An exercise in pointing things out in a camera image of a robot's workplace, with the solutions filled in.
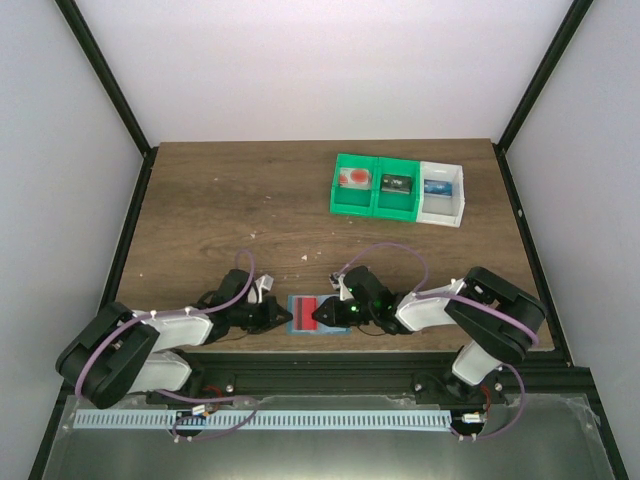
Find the red circles credit card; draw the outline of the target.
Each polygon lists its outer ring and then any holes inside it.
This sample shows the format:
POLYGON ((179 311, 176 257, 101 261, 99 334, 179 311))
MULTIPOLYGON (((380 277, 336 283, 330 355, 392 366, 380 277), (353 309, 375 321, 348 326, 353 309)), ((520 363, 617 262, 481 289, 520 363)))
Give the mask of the red circles credit card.
POLYGON ((315 296, 295 296, 292 298, 291 329, 294 333, 315 333, 318 331, 318 323, 312 316, 317 306, 318 300, 315 296))

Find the blue card holder wallet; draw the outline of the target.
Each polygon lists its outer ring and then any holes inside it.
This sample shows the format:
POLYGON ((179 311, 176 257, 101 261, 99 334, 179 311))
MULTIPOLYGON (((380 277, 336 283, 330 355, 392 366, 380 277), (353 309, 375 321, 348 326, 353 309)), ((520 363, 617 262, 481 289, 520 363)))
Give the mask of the blue card holder wallet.
MULTIPOLYGON (((291 300, 295 296, 315 296, 318 300, 318 306, 319 306, 327 297, 330 297, 331 295, 289 295, 288 303, 287 303, 287 310, 289 312, 291 312, 291 300)), ((331 328, 331 327, 325 327, 324 325, 319 323, 318 323, 318 331, 315 333, 294 333, 291 327, 292 327, 292 322, 287 325, 287 333, 289 335, 330 336, 330 335, 348 335, 351 333, 350 328, 343 328, 343 327, 331 328)))

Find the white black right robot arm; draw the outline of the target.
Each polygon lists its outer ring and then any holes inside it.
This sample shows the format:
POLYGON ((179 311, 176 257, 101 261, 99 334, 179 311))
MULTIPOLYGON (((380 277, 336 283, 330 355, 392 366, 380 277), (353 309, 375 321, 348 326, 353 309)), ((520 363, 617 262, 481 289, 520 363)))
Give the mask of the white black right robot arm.
POLYGON ((459 326, 470 338, 436 387, 451 400, 472 399, 485 378, 500 366, 523 361, 539 343, 547 311, 540 300, 484 267, 428 291, 394 293, 365 266, 335 278, 339 294, 326 299, 311 317, 329 327, 369 323, 389 335, 459 326))

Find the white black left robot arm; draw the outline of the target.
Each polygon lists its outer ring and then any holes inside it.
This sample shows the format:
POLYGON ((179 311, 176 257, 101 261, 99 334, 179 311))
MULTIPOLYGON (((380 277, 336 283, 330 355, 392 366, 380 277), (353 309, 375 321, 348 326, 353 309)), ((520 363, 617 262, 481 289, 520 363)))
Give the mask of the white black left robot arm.
POLYGON ((259 335, 293 318, 271 294, 269 275, 230 270, 219 287, 172 311, 101 308, 59 355, 55 369, 77 395, 99 409, 128 394, 168 392, 184 404, 204 392, 203 370, 185 348, 222 340, 231 330, 259 335))

